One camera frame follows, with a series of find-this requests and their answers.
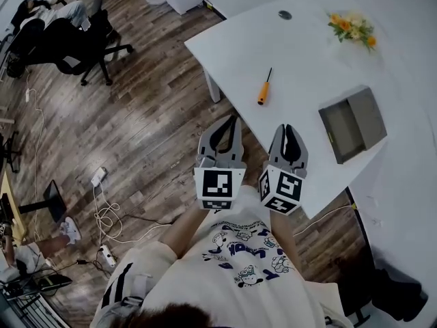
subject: orange screwdriver handle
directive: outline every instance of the orange screwdriver handle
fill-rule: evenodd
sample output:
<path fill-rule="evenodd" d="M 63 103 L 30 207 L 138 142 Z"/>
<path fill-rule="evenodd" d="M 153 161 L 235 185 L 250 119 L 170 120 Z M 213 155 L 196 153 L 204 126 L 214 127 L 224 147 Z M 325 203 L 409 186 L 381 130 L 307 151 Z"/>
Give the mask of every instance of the orange screwdriver handle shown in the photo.
<path fill-rule="evenodd" d="M 267 95 L 268 95 L 268 86 L 269 86 L 269 83 L 264 83 L 264 85 L 263 85 L 263 87 L 262 87 L 262 89 L 261 89 L 261 92 L 259 93 L 259 96 L 258 96 L 258 104 L 259 105 L 263 105 L 264 103 L 266 103 L 266 101 L 267 101 Z"/>

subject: hair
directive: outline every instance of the hair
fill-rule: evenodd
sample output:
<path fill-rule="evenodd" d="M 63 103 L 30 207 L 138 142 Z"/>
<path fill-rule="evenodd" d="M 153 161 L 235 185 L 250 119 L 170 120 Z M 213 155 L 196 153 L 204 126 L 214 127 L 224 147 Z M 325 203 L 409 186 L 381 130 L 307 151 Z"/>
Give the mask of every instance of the hair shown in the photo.
<path fill-rule="evenodd" d="M 163 327 L 207 328 L 212 326 L 210 315 L 187 303 L 169 304 L 163 310 L 137 311 L 127 318 L 117 317 L 111 328 L 163 328 Z"/>
<path fill-rule="evenodd" d="M 27 3 L 29 1 L 30 0 L 24 0 L 22 3 L 20 3 L 20 5 L 18 5 L 18 9 L 16 10 L 14 17 L 11 20 L 11 24 L 14 26 L 14 35 L 17 35 L 20 31 L 21 23 L 23 23 L 25 19 L 28 19 L 35 14 L 35 12 L 31 13 L 27 9 Z M 33 0 L 33 6 L 44 6 L 48 10 L 51 9 L 50 4 L 45 0 Z"/>

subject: black stripe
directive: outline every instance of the black stripe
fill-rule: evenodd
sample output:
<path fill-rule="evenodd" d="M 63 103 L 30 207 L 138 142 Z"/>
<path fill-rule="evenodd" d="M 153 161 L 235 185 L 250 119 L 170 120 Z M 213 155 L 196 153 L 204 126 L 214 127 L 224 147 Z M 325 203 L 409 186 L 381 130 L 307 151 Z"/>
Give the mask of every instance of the black stripe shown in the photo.
<path fill-rule="evenodd" d="M 112 285 L 113 285 L 113 283 L 111 283 L 108 290 L 103 295 L 102 308 L 109 305 L 109 297 L 111 296 Z"/>
<path fill-rule="evenodd" d="M 131 267 L 132 267 L 132 262 L 128 264 L 128 266 L 126 266 L 126 268 L 123 270 L 123 273 L 118 277 L 117 289 L 115 290 L 115 299 L 114 299 L 115 303 L 123 299 L 124 278 Z"/>

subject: white sneaker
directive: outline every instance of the white sneaker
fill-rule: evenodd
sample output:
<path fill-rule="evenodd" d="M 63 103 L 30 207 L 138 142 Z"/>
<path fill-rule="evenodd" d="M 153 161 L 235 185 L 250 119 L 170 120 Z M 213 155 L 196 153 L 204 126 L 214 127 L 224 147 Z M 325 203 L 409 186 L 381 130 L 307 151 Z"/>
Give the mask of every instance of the white sneaker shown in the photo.
<path fill-rule="evenodd" d="M 68 242 L 68 244 L 75 244 L 77 241 L 82 239 L 81 233 L 79 232 L 75 222 L 69 216 L 67 216 L 65 221 L 61 223 L 61 234 L 70 237 L 70 242 Z"/>

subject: monitor stand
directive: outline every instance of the monitor stand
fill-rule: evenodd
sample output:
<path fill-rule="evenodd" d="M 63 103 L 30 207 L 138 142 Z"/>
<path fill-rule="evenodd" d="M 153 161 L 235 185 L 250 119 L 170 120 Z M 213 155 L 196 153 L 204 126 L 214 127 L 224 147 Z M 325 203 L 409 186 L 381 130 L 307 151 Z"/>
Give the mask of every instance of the monitor stand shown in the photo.
<path fill-rule="evenodd" d="M 43 196 L 43 202 L 19 206 L 18 210 L 20 211 L 20 214 L 30 213 L 31 211 L 48 208 L 50 214 L 52 214 L 53 221 L 58 222 L 60 219 L 62 219 L 62 216 L 67 211 L 67 207 L 62 200 L 61 195 L 59 194 L 59 190 L 57 189 L 54 180 L 50 182 L 50 184 L 44 191 Z"/>

